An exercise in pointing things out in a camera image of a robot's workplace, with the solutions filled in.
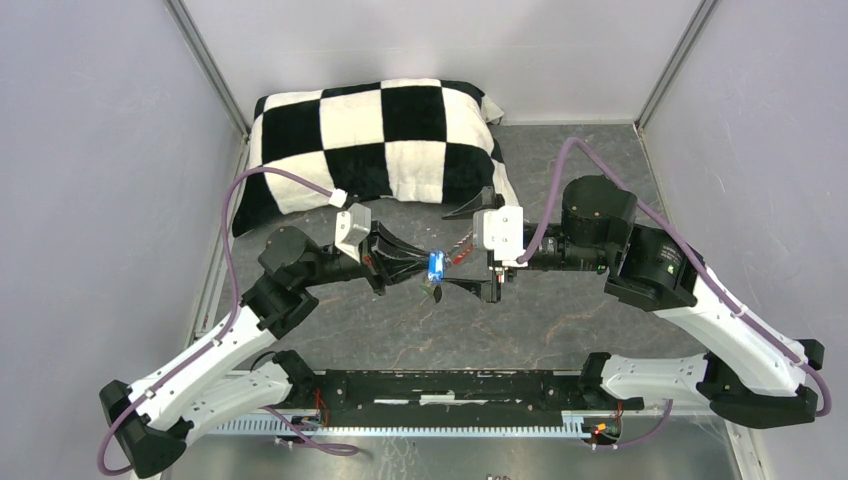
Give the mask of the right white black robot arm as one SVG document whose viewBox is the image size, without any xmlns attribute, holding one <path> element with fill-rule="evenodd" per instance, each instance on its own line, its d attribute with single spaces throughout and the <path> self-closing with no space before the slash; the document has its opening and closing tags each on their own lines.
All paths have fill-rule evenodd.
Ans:
<svg viewBox="0 0 848 480">
<path fill-rule="evenodd" d="M 741 306 L 697 253 L 686 253 L 664 229 L 636 222 L 636 196 L 601 175 L 564 188 L 559 223 L 523 219 L 492 187 L 450 213 L 468 219 L 462 251 L 487 253 L 492 276 L 462 287 L 495 303 L 517 269 L 594 272 L 619 302 L 681 328 L 704 347 L 700 355 L 638 359 L 596 352 L 579 380 L 580 400 L 602 408 L 615 400 L 673 400 L 707 406 L 754 429 L 814 421 L 818 394 L 805 379 L 820 370 L 823 345 L 795 340 Z"/>
</svg>

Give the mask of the blue headed key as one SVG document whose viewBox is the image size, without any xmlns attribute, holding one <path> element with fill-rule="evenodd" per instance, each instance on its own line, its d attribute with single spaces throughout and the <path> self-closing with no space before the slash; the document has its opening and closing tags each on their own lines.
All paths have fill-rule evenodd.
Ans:
<svg viewBox="0 0 848 480">
<path fill-rule="evenodd" d="M 433 250 L 428 256 L 428 265 L 426 278 L 433 285 L 438 285 L 443 281 L 446 265 L 446 255 L 441 250 Z"/>
</svg>

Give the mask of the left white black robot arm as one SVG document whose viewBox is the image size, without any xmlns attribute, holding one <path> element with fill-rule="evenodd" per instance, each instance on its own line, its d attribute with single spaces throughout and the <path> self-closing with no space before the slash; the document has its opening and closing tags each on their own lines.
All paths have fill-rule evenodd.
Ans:
<svg viewBox="0 0 848 480">
<path fill-rule="evenodd" d="M 317 307 L 312 286 L 364 279 L 378 294 L 426 270 L 428 254 L 374 221 L 355 245 L 320 246 L 296 227 L 281 227 L 258 257 L 260 278 L 204 337 L 165 366 L 132 383 L 113 380 L 99 400 L 109 423 L 98 450 L 102 474 L 150 478 L 173 465 L 213 418 L 227 421 L 229 398 L 214 384 L 254 353 L 280 340 Z"/>
</svg>

